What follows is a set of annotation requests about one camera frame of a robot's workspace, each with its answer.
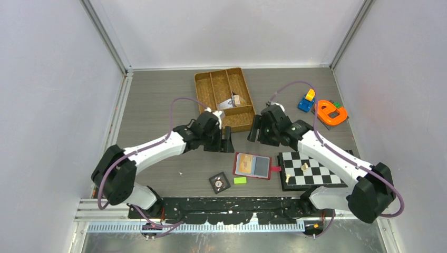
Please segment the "gold orange credit card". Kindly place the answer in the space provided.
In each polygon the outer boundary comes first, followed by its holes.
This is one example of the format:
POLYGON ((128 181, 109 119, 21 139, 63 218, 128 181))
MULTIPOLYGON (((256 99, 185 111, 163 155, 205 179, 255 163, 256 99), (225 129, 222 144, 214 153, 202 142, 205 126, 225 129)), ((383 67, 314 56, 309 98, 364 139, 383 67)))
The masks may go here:
POLYGON ((236 171, 240 174, 251 174, 253 159, 251 154, 239 153, 236 171))

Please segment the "red leather card holder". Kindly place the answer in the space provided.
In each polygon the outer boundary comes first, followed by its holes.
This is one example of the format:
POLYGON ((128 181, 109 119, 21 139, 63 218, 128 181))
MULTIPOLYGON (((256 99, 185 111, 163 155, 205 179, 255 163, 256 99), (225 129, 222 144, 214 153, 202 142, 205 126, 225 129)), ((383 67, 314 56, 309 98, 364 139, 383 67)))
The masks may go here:
POLYGON ((251 174, 240 174, 240 173, 238 173, 238 172, 236 171, 236 170, 237 170, 237 162, 238 162, 238 154, 239 154, 239 153, 242 153, 242 152, 236 152, 236 154, 235 154, 234 168, 233 168, 233 172, 232 172, 232 173, 233 173, 234 175, 236 175, 236 176, 243 176, 243 177, 250 177, 250 178, 257 178, 257 179, 270 180, 270 178, 271 178, 271 173, 272 173, 272 172, 281 172, 281 166, 274 166, 274 165, 272 165, 272 161, 273 161, 273 159, 272 159, 272 157, 269 157, 269 158, 270 158, 269 177, 268 177, 268 178, 261 178, 261 177, 257 177, 257 176, 255 176, 255 175, 253 174, 253 172, 254 172, 254 166, 255 166, 255 157, 256 157, 256 156, 260 156, 260 157, 268 157, 268 156, 251 154, 251 155, 253 155, 253 157, 254 157, 253 162, 252 162, 252 173, 251 173, 251 174))

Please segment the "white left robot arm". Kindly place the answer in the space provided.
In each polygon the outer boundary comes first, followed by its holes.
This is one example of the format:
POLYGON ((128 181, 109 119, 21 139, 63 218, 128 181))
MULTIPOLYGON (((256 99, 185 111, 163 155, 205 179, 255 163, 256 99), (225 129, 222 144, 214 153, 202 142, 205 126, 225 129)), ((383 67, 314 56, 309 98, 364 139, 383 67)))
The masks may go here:
POLYGON ((158 139, 125 149, 116 144, 108 147, 91 174, 98 199, 106 199, 98 207, 103 210, 108 205, 125 203, 156 218, 162 210, 160 197, 151 187, 136 183, 136 176, 160 161, 199 147, 208 152, 233 153, 231 128, 223 126, 224 117, 224 111, 206 109, 188 125, 174 127, 158 139))

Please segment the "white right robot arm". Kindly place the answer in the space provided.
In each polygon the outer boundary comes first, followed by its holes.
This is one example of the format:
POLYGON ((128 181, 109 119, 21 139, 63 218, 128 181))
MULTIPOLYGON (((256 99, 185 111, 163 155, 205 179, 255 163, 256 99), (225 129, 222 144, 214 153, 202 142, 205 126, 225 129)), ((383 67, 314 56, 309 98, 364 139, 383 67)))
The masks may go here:
POLYGON ((290 147, 315 159, 346 184, 345 188, 317 187, 307 191, 308 197, 300 203, 307 216, 315 216, 322 209, 337 209, 350 211, 357 219, 372 223, 378 217, 398 217, 405 209, 388 166, 381 162, 372 165, 354 157, 303 120, 292 122, 279 103, 268 102, 254 116, 247 140, 290 147))

